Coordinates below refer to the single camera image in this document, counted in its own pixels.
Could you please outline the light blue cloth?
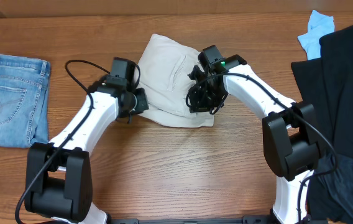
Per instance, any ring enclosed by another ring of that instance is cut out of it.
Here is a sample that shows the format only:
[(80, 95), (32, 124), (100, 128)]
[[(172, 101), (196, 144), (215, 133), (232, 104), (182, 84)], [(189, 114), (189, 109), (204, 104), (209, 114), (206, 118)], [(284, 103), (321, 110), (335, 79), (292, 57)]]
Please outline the light blue cloth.
[(308, 60), (321, 57), (319, 40), (324, 35), (335, 31), (334, 17), (312, 10), (308, 21), (308, 31), (297, 37), (301, 47), (306, 52)]

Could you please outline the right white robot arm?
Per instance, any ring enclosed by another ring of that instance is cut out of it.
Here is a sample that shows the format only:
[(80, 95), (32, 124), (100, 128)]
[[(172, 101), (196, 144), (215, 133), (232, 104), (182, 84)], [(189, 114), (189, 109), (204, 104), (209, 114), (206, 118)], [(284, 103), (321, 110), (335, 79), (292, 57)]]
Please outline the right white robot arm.
[(239, 55), (223, 57), (212, 47), (198, 55), (189, 78), (186, 105), (191, 113), (215, 114), (229, 95), (262, 121), (264, 157), (277, 177), (276, 199), (269, 215), (245, 217), (244, 223), (312, 223), (306, 210), (310, 178), (324, 154), (314, 107), (287, 98), (263, 80)]

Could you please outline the folded blue denim jeans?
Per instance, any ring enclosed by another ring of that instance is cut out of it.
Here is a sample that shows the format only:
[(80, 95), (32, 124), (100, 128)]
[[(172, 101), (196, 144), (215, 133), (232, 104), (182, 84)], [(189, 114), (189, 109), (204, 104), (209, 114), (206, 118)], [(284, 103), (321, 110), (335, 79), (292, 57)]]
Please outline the folded blue denim jeans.
[(48, 142), (48, 61), (0, 54), (0, 147)]

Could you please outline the beige khaki shorts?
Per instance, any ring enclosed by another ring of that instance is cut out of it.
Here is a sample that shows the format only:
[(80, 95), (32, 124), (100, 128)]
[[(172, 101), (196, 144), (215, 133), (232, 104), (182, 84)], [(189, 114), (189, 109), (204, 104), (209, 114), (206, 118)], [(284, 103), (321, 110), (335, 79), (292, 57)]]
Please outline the beige khaki shorts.
[(195, 84), (188, 75), (199, 65), (199, 52), (158, 34), (152, 34), (139, 62), (139, 87), (145, 90), (149, 108), (140, 114), (173, 128), (211, 127), (214, 116), (208, 112), (190, 113), (188, 90)]

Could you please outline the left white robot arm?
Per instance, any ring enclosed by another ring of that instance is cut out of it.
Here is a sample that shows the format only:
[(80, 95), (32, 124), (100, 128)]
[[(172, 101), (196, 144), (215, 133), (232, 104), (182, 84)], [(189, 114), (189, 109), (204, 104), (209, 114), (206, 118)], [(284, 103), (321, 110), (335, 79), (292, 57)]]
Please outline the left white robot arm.
[(102, 83), (88, 93), (60, 134), (30, 147), (25, 192), (18, 205), (47, 217), (49, 223), (110, 223), (110, 214), (93, 203), (90, 155), (113, 121), (148, 107), (143, 88), (127, 91)]

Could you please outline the black garment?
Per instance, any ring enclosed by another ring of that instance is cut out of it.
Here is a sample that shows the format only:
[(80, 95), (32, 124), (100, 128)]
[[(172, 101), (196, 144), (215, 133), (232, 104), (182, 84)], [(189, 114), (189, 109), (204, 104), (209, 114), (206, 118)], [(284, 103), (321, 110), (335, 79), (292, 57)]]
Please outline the black garment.
[(327, 153), (319, 161), (307, 201), (315, 220), (353, 223), (353, 25), (319, 43), (320, 58), (293, 62), (291, 69), (337, 155)]

